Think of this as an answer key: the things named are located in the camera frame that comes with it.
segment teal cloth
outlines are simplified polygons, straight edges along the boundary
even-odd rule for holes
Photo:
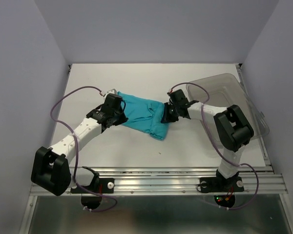
[[[165,139],[169,124],[161,123],[164,113],[163,103],[121,92],[117,94],[126,102],[125,115],[128,120],[123,123],[124,126],[148,133],[157,140]]]

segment metal extrusion rail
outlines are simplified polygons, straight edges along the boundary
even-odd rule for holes
[[[259,176],[259,194],[286,194],[282,175],[273,173],[270,161],[265,158],[265,167],[255,168]],[[113,196],[133,195],[206,195],[196,186],[200,177],[214,176],[216,168],[93,168],[100,177],[115,178]],[[239,194],[254,194],[256,178],[249,168],[241,168],[245,191]],[[30,196],[52,195],[45,189],[32,185]],[[63,195],[71,194],[67,189]]]

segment black mount bracket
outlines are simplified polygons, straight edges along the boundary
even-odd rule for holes
[[[237,105],[214,116],[221,143],[228,150],[237,152],[242,145],[247,145],[254,136],[254,130]]]
[[[233,188],[235,193],[243,192],[242,178],[239,177],[239,172],[234,176],[225,179],[218,170],[216,171],[216,177],[201,177],[200,184],[197,186],[197,190],[201,193],[224,193]]]
[[[64,193],[71,181],[65,155],[57,155],[51,149],[40,147],[35,154],[31,181],[56,196]]]

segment cable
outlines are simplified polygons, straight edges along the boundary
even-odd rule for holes
[[[92,194],[92,195],[96,195],[96,196],[99,196],[99,197],[104,197],[104,198],[109,198],[109,199],[112,199],[115,201],[115,203],[108,207],[108,208],[105,208],[105,209],[102,209],[102,210],[92,210],[92,209],[88,209],[87,207],[84,207],[85,210],[88,210],[90,212],[104,212],[104,211],[108,211],[112,208],[114,208],[116,205],[117,205],[117,199],[112,197],[112,196],[106,196],[106,195],[102,195],[102,194],[97,194],[97,193],[94,193],[86,188],[84,188],[82,185],[80,185],[77,181],[76,181],[76,172],[77,172],[77,168],[78,168],[78,160],[79,160],[79,149],[78,149],[78,140],[77,140],[77,137],[74,135],[74,130],[67,124],[65,123],[64,121],[61,121],[61,120],[58,120],[56,118],[53,117],[53,111],[54,109],[57,107],[58,104],[60,104],[65,98],[67,98],[68,96],[72,95],[73,93],[77,92],[78,90],[81,90],[81,89],[86,89],[86,88],[91,88],[91,89],[96,89],[100,92],[100,95],[102,96],[102,90],[97,88],[97,87],[94,87],[94,86],[83,86],[83,87],[80,87],[78,89],[75,89],[73,90],[72,92],[66,94],[63,98],[61,98],[59,101],[57,101],[54,106],[51,108],[51,111],[50,111],[50,116],[51,116],[51,119],[57,123],[60,123],[62,125],[64,125],[71,133],[72,133],[72,136],[74,137],[74,141],[75,141],[75,151],[76,151],[76,161],[75,161],[75,167],[74,167],[74,173],[73,173],[73,181],[74,183],[77,185],[78,188],[84,190],[85,192],[89,193],[89,194]]]
[[[233,208],[228,208],[228,207],[218,206],[218,205],[215,205],[215,204],[210,203],[210,202],[206,202],[205,200],[204,200],[204,202],[205,202],[205,203],[208,203],[208,204],[210,204],[210,205],[213,205],[213,206],[217,206],[217,207],[219,207],[219,208],[222,207],[222,208],[224,208],[224,209],[226,209],[226,210],[239,210],[239,209],[242,209],[242,208],[246,207],[247,205],[249,205],[249,204],[255,199],[255,197],[256,197],[256,195],[257,195],[257,193],[258,193],[258,189],[259,189],[259,178],[258,178],[258,174],[257,174],[256,170],[255,170],[251,165],[249,165],[248,163],[236,164],[236,163],[230,162],[228,159],[226,159],[226,158],[221,154],[221,152],[220,152],[219,149],[217,148],[216,142],[214,141],[214,139],[213,139],[213,137],[212,137],[212,135],[211,135],[211,131],[210,131],[210,129],[209,129],[207,123],[206,123],[206,118],[205,118],[205,114],[204,114],[204,104],[205,104],[206,102],[208,102],[208,101],[209,101],[209,98],[210,98],[210,95],[209,95],[208,91],[207,91],[205,88],[203,88],[201,85],[198,85],[198,84],[195,84],[195,83],[192,83],[192,82],[182,82],[182,83],[179,83],[179,84],[174,85],[174,86],[169,90],[169,93],[171,93],[172,90],[173,90],[175,87],[177,87],[177,86],[179,86],[179,85],[182,85],[182,84],[191,84],[191,85],[197,86],[197,87],[201,88],[201,89],[207,94],[207,99],[206,99],[204,102],[202,102],[202,106],[201,106],[202,121],[203,121],[203,125],[204,125],[204,127],[205,127],[205,129],[206,129],[207,136],[209,137],[209,140],[210,140],[210,142],[211,142],[213,148],[214,148],[214,149],[216,150],[216,152],[218,153],[218,155],[219,155],[219,156],[220,156],[225,162],[231,164],[232,166],[235,166],[235,167],[248,166],[248,167],[254,172],[255,177],[256,177],[256,190],[255,190],[255,193],[254,193],[254,195],[252,196],[252,198],[251,198],[247,203],[245,203],[244,205],[241,205],[241,206],[238,206],[238,207],[233,207]]]

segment screw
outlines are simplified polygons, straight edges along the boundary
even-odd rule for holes
[[[107,187],[108,187],[109,189],[112,189],[112,188],[114,188],[114,184],[113,184],[112,182],[108,182],[108,183],[107,183]]]
[[[243,187],[243,182],[241,180],[238,180],[236,182],[236,185],[239,187],[239,188],[242,188]]]

